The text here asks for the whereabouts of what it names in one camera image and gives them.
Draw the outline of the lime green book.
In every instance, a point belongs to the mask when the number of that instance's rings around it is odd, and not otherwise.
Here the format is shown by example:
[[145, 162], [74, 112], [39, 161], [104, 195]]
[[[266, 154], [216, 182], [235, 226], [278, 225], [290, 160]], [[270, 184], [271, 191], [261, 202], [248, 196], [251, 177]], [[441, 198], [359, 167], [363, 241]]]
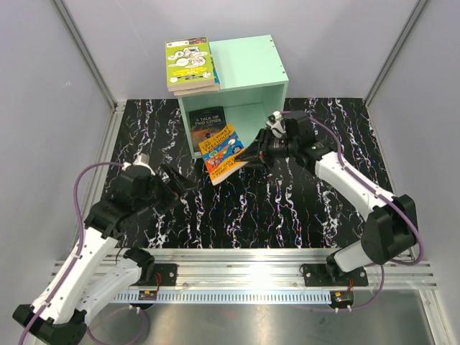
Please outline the lime green book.
[[215, 83], [211, 50], [206, 36], [167, 41], [165, 57], [169, 91], [184, 91]]

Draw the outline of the dark Tale of Two Cities book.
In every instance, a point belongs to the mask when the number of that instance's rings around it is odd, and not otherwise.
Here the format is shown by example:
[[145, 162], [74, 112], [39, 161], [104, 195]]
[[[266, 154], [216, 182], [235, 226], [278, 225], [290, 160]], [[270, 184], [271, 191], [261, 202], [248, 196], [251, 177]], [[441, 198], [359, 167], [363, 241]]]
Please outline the dark Tale of Two Cities book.
[[226, 126], [226, 117], [222, 106], [190, 112], [191, 139], [195, 147]]

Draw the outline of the blue 26-Storey Treehouse book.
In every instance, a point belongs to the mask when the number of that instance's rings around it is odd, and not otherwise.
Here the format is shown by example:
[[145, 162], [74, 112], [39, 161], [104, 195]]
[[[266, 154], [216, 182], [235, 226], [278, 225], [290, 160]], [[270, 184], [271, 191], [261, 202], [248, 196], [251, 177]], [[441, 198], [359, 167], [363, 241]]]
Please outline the blue 26-Storey Treehouse book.
[[213, 86], [213, 89], [215, 91], [219, 91], [221, 89], [220, 87], [220, 80], [219, 80], [219, 76], [218, 76], [218, 73], [216, 71], [216, 65], [215, 65], [215, 62], [214, 62], [214, 59], [213, 59], [213, 53], [212, 53], [212, 49], [211, 47], [209, 48], [209, 52], [210, 52], [210, 55], [211, 55], [211, 63], [212, 63], [212, 67], [213, 67], [213, 78], [214, 78], [214, 86]]

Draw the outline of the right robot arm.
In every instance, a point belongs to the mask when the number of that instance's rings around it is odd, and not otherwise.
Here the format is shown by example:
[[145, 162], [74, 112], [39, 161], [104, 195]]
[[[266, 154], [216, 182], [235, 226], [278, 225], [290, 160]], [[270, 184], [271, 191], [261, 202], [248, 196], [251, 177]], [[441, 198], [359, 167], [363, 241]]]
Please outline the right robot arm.
[[413, 263], [419, 263], [424, 245], [414, 200], [408, 195], [397, 197], [373, 183], [345, 159], [331, 129], [327, 132], [333, 141], [328, 142], [316, 138], [315, 127], [325, 126], [302, 111], [276, 111], [235, 160], [245, 167], [268, 169], [277, 159], [293, 158], [311, 175], [335, 188], [359, 212], [365, 221], [360, 240], [326, 259], [326, 279], [331, 284], [343, 285], [360, 267], [396, 262], [398, 255], [414, 246], [418, 246], [419, 254]]

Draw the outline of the orange 130-Storey Treehouse book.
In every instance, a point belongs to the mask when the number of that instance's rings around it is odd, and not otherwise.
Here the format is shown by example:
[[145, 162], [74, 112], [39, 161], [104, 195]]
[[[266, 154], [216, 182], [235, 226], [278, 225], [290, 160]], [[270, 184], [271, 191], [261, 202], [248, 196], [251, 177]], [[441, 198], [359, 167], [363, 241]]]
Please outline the orange 130-Storey Treehouse book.
[[245, 148], [231, 124], [202, 141], [199, 148], [212, 185], [222, 183], [246, 165], [246, 162], [236, 160]]

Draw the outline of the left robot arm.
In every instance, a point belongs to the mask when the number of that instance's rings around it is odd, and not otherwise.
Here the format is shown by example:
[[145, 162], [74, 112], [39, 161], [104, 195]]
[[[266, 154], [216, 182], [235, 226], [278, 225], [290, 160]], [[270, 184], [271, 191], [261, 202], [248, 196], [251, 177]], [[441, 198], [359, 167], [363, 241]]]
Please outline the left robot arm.
[[45, 290], [30, 304], [18, 305], [12, 318], [23, 327], [19, 344], [28, 335], [45, 344], [79, 344], [92, 319], [121, 290], [159, 280], [155, 258], [132, 247], [104, 277], [89, 280], [131, 224], [145, 211], [163, 215], [196, 187], [168, 164], [155, 172], [137, 160], [121, 164], [109, 191], [94, 203], [87, 217], [78, 215], [78, 240]]

